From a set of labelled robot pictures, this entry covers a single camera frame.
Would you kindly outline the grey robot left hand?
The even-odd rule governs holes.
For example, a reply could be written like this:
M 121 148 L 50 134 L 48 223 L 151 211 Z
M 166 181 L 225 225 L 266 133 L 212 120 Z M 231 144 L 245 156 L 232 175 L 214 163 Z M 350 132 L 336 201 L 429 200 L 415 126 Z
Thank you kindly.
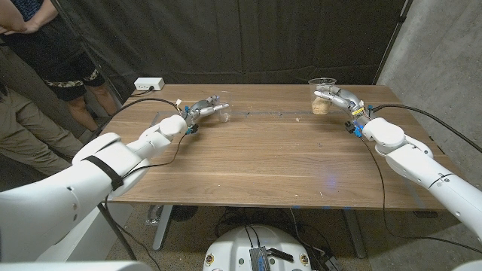
M 190 108 L 185 109 L 185 121 L 188 126 L 193 126 L 200 118 L 217 114 L 221 122 L 230 119 L 230 102 L 222 101 L 220 96 L 214 95 L 202 99 Z

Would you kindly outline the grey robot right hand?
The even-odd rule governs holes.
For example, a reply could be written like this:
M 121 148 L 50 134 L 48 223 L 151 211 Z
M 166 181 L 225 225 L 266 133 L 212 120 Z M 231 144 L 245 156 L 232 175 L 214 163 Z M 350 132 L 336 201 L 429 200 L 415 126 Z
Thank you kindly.
M 344 110 L 352 118 L 352 125 L 359 129 L 371 121 L 364 102 L 348 90 L 336 86 L 317 87 L 313 94 Z

